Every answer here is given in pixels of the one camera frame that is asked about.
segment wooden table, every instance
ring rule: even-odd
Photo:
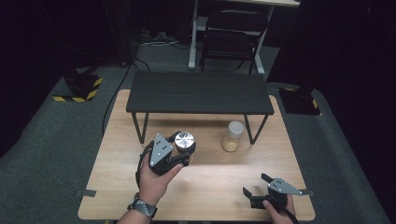
[[[119,92],[108,122],[102,145],[92,169],[87,189],[94,197],[84,196],[78,211],[82,219],[119,219],[138,191],[134,172],[145,145],[138,141],[134,122],[125,111],[129,92]],[[240,148],[227,152],[221,140],[232,120],[243,122],[242,115],[153,114],[147,135],[170,136],[176,131],[193,134],[197,148],[190,166],[170,183],[158,203],[154,220],[270,220],[264,210],[250,208],[242,187],[253,195],[266,193],[261,173],[281,176],[297,189],[305,189],[288,133],[276,99],[271,97],[275,114],[263,129],[265,134],[251,145],[246,132]],[[143,122],[144,116],[138,117]],[[258,128],[261,115],[249,116],[252,128]],[[315,212],[308,196],[293,196],[297,218],[312,220]]]

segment gray carpet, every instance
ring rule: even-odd
[[[267,78],[278,49],[263,48]],[[172,46],[141,47],[137,58],[151,71],[187,71],[189,51]],[[246,73],[248,63],[208,60],[207,71]],[[79,189],[85,189],[102,140],[102,121],[112,96],[129,89],[136,70],[104,64],[94,72],[103,83],[87,103],[59,103],[50,98],[64,91],[59,81],[25,128],[18,143],[0,159],[0,223],[105,223],[78,218]],[[277,87],[269,92],[280,102]],[[315,192],[316,218],[311,223],[389,223],[364,173],[320,92],[314,91],[321,116],[286,114],[279,104],[305,184]]]

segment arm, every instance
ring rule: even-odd
[[[265,210],[270,214],[274,224],[293,224],[291,219],[283,212],[278,213],[275,208],[266,200],[262,202]],[[293,197],[288,194],[288,204],[286,204],[286,209],[290,211],[294,216],[296,212],[294,210]]]
[[[171,182],[182,168],[183,165],[179,164],[164,175],[155,175],[149,169],[149,154],[146,155],[143,159],[142,169],[140,171],[140,200],[149,205],[156,206],[161,197],[165,194],[169,182]],[[146,217],[138,211],[130,210],[126,212],[117,223],[149,224],[150,221],[150,217]]]

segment black bench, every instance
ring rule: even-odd
[[[222,73],[136,72],[126,111],[132,113],[141,144],[145,141],[149,113],[244,115],[251,145],[268,116],[274,114],[262,76]],[[136,113],[146,114],[142,132]],[[264,115],[254,138],[248,115]]]

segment table leg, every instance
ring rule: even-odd
[[[272,17],[274,11],[274,6],[269,6],[266,12],[267,20],[268,20],[268,27],[270,24],[270,20]],[[265,30],[264,34],[262,35],[262,38],[260,38],[259,46],[257,47],[257,52],[256,52],[256,57],[254,58],[254,62],[256,63],[256,68],[257,68],[257,73],[264,75],[264,67],[262,66],[262,59],[260,58],[260,50],[262,49],[262,42],[264,41],[265,34],[267,33],[267,29]]]
[[[265,122],[268,119],[268,115],[265,115],[264,119],[262,120],[262,124],[260,125],[259,130],[257,131],[257,133],[254,136],[254,138],[251,135],[250,125],[248,123],[248,115],[244,115],[244,118],[245,118],[245,124],[247,125],[248,139],[250,140],[250,144],[254,145],[256,143],[256,140],[259,137],[260,133],[262,132],[262,127],[264,127],[264,124],[265,124]]]
[[[195,0],[194,11],[192,14],[192,40],[190,46],[189,70],[195,70],[195,58],[197,53],[197,22],[198,22],[198,0]]]
[[[132,119],[134,120],[134,127],[136,128],[137,132],[137,137],[139,138],[140,144],[145,143],[145,137],[146,137],[146,129],[148,127],[148,122],[149,122],[149,113],[146,113],[145,115],[145,121],[143,123],[143,132],[140,132],[139,129],[139,123],[137,122],[137,117],[136,113],[132,113]]]

